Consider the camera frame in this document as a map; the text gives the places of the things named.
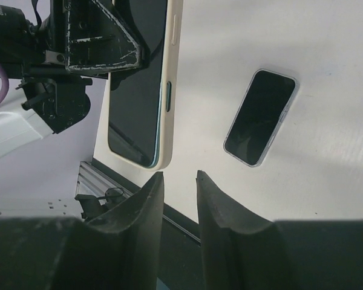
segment white table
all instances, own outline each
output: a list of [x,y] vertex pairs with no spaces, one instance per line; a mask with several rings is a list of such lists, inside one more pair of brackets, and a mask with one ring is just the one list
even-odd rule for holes
[[[259,68],[300,88],[250,168],[223,142]],[[202,169],[268,219],[363,218],[363,0],[185,0],[176,107],[165,199],[187,217]],[[138,185],[152,174],[99,161]]]

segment white robot arm segment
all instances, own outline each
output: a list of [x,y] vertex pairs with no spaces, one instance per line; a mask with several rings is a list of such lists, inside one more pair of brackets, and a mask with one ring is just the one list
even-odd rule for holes
[[44,139],[53,131],[34,110],[25,110],[23,89],[8,94],[0,105],[0,158],[30,142]]

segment green phone button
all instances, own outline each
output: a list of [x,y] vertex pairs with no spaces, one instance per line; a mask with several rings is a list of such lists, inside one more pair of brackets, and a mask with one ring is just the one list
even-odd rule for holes
[[167,105],[166,110],[169,112],[171,110],[171,100],[172,100],[172,83],[167,83]]

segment beige phone case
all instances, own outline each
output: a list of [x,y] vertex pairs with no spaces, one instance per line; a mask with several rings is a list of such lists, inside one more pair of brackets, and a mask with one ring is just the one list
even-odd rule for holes
[[[175,116],[175,96],[176,96],[176,80],[177,66],[180,45],[180,31],[182,27],[183,0],[168,0],[165,44],[163,53],[163,69],[162,69],[162,103],[160,111],[160,132],[159,132],[159,156],[157,163],[151,167],[143,167],[134,163],[116,153],[114,153],[108,143],[109,128],[109,104],[110,104],[110,77],[106,83],[105,95],[102,103],[101,117],[98,126],[96,147],[94,157],[106,165],[113,164],[113,160],[121,159],[137,166],[141,169],[157,171],[168,166],[172,159],[172,151],[174,145],[174,116]],[[171,104],[170,110],[167,112],[167,84],[171,82]]]

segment bolt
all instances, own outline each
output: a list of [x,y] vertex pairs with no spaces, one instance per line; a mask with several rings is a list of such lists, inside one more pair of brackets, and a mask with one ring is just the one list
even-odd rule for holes
[[79,29],[86,30],[87,29],[87,23],[85,21],[79,22]]
[[65,61],[65,57],[64,57],[63,55],[61,55],[61,54],[58,54],[58,55],[56,56],[56,60],[57,60],[58,62],[64,62],[64,61]]

